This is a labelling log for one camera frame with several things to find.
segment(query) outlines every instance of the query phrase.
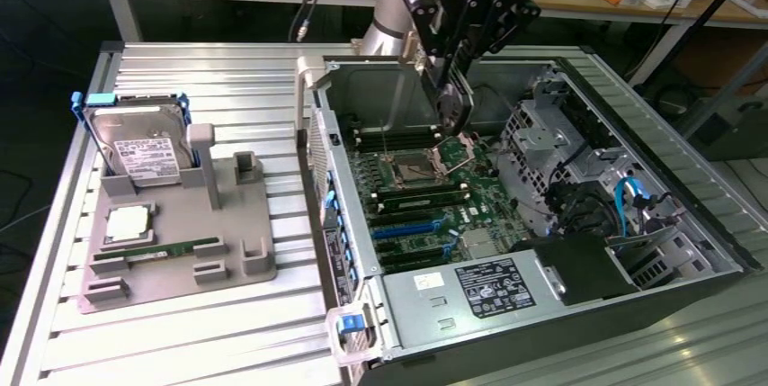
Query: motherboard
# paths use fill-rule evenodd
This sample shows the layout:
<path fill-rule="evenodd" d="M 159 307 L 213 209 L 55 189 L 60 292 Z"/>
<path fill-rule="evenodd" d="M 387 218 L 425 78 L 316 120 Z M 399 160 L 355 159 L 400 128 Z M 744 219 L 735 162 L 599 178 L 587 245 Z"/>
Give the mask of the motherboard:
<path fill-rule="evenodd" d="M 425 148 L 409 148 L 413 143 L 389 133 L 379 136 L 355 139 L 351 165 L 385 272 L 507 253 L 528 230 L 489 146 L 467 133 L 433 139 Z"/>

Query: warning label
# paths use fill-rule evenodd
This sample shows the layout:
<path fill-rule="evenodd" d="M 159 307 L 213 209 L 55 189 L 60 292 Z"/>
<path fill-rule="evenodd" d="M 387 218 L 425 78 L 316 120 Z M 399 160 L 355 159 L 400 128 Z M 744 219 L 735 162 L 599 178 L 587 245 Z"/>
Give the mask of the warning label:
<path fill-rule="evenodd" d="M 133 180 L 179 176 L 179 163 L 171 139 L 115 142 L 120 161 Z"/>
<path fill-rule="evenodd" d="M 456 275 L 472 313 L 480 319 L 536 304 L 511 258 L 459 267 Z"/>

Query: gray floor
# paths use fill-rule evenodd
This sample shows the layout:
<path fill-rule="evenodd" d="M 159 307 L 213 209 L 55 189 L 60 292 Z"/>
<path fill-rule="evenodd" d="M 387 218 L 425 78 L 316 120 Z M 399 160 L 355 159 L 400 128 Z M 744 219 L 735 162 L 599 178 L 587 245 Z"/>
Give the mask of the gray floor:
<path fill-rule="evenodd" d="M 28 1 L 64 31 L 19 0 L 0 0 L 0 32 L 17 47 L 13 49 L 0 38 L 0 171 L 24 174 L 33 180 L 17 217 L 49 204 L 53 198 L 75 128 L 68 97 L 87 88 L 100 43 L 119 40 L 105 0 Z M 151 41 L 280 42 L 295 13 L 295 5 L 288 4 L 204 0 L 133 0 L 133 4 L 144 38 Z M 365 8 L 321 6 L 307 40 L 335 42 L 361 37 L 371 15 Z M 617 72 L 624 72 L 643 56 L 656 27 L 636 25 L 623 35 L 607 26 L 605 22 L 540 19 L 517 42 L 589 45 Z M 37 60 L 33 65 L 29 58 Z M 668 78 L 676 78 L 675 73 L 667 73 L 660 83 Z M 23 188 L 15 176 L 0 172 L 0 223 L 9 219 Z M 44 219 L 45 212 L 0 233 L 0 244 L 33 256 Z M 0 254 L 1 346 L 28 263 L 7 250 Z"/>

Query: connector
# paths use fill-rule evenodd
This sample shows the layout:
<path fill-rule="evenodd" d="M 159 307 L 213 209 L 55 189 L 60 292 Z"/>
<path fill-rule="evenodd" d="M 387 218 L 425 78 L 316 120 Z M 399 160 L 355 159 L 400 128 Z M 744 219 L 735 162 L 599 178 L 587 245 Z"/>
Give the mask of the connector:
<path fill-rule="evenodd" d="M 395 229 L 383 229 L 376 230 L 371 237 L 373 239 L 387 239 L 387 238 L 396 238 L 400 236 L 411 236 L 411 235 L 420 235 L 423 233 L 432 233 L 433 231 L 440 230 L 440 226 L 443 225 L 443 220 L 433 220 L 432 222 L 425 222 L 423 224 L 413 224 L 412 226 L 397 227 Z"/>
<path fill-rule="evenodd" d="M 296 34 L 297 42 L 301 42 L 308 32 L 309 32 L 309 20 L 304 20 L 301 22 L 301 27 L 299 28 L 299 33 Z"/>

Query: table leg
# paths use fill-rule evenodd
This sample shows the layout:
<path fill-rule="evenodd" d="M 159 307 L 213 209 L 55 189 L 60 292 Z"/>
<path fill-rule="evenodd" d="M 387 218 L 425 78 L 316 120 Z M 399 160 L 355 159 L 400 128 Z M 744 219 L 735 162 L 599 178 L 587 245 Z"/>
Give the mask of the table leg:
<path fill-rule="evenodd" d="M 141 29 L 131 8 L 131 0 L 109 0 L 109 6 L 123 41 L 141 41 Z"/>
<path fill-rule="evenodd" d="M 637 71 L 635 71 L 635 75 L 629 80 L 629 86 L 635 86 L 645 81 L 651 73 L 653 73 L 659 64 L 664 60 L 667 54 L 675 47 L 680 37 L 688 30 L 688 28 L 693 25 L 693 19 L 684 20 L 681 23 L 673 25 L 669 30 L 665 32 L 664 37 L 653 47 L 648 58 L 641 63 Z"/>

